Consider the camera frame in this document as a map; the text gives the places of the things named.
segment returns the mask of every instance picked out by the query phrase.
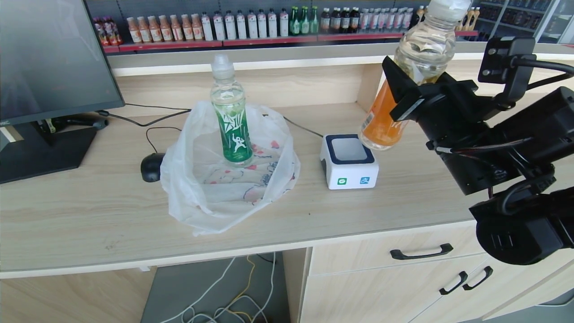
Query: drawer handle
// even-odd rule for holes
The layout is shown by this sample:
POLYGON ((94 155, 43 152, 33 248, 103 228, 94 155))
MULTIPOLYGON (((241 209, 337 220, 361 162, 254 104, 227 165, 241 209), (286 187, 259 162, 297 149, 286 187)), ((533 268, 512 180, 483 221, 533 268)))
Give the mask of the drawer handle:
POLYGON ((485 280, 487 280, 488 277, 490 277, 492 275, 494 270, 492 267, 487 266, 484 268, 484 272, 486 273, 486 276, 484 276, 484 278, 481 279, 480 282, 476 283, 476 285, 474 285, 474 286, 469 286, 468 284, 464 284, 463 289, 464 290, 473 290, 473 289, 477 288, 480 284, 482 284, 485 280))
POLYGON ((453 287, 453 288, 452 288, 451 290, 449 290, 449 291, 447 291, 447 290, 444 289, 444 288, 441 288, 441 289, 439 290, 440 294, 441 294, 441 295, 448 295, 448 294, 452 293, 455 289, 459 288, 460 285, 464 284, 464 282, 466 282, 466 280, 467 280, 467 278, 468 278, 468 274, 467 274, 466 272, 464 272, 464 271, 461 271, 461 272, 459 273, 459 276, 460 276, 460 281, 459 281, 458 284, 456 284, 455 287, 453 287))
POLYGON ((447 253, 454 250, 454 248, 451 246, 450 243, 441 244, 440 249, 441 249, 440 252, 431 253, 428 255, 421 255, 421 256, 407 256, 404 253, 402 253, 402 251, 400 251, 399 249, 394 249, 394 250, 391 250, 391 257, 393 257, 393 259, 397 259, 397 260, 422 259, 422 258, 430 258, 430 257, 446 255, 447 253))

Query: bottle cap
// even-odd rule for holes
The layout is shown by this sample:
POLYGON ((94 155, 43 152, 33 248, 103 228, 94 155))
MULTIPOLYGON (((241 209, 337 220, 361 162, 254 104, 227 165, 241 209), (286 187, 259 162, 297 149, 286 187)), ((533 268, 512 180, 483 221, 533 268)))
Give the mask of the bottle cap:
POLYGON ((229 79, 235 75, 233 63, 225 54, 215 54, 214 62, 211 63, 211 72, 216 79, 229 79))

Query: bottle neck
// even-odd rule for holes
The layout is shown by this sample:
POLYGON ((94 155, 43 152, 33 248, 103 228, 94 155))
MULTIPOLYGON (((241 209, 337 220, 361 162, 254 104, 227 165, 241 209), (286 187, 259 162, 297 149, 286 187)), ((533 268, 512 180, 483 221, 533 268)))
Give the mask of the bottle neck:
POLYGON ((453 32, 459 25, 458 21, 444 20, 440 17, 431 16, 429 14, 426 14, 425 21, 422 23, 431 28, 443 30, 446 32, 453 32))

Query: cabinet door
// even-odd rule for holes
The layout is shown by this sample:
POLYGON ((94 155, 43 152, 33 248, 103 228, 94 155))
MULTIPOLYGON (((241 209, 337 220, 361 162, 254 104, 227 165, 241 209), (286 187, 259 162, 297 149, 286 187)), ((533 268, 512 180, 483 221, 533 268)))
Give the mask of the cabinet door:
POLYGON ((382 269, 310 276, 302 323, 409 322, 472 272, 485 255, 382 269))
POLYGON ((456 323, 484 316, 552 275, 572 259, 574 251, 570 249, 555 252, 531 266, 510 265, 488 257, 469 274, 463 288, 440 298, 419 314, 413 323, 456 323))

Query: plastic bag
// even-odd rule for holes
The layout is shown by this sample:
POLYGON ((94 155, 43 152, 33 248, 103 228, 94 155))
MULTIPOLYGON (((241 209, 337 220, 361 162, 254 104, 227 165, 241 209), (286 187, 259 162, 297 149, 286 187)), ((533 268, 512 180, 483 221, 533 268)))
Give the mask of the plastic bag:
POLYGON ((161 163, 169 214, 193 226, 194 235, 221 233, 291 190, 301 163, 279 113, 246 107, 253 159, 235 168, 223 157, 218 119, 210 102, 190 112, 177 142, 161 163))

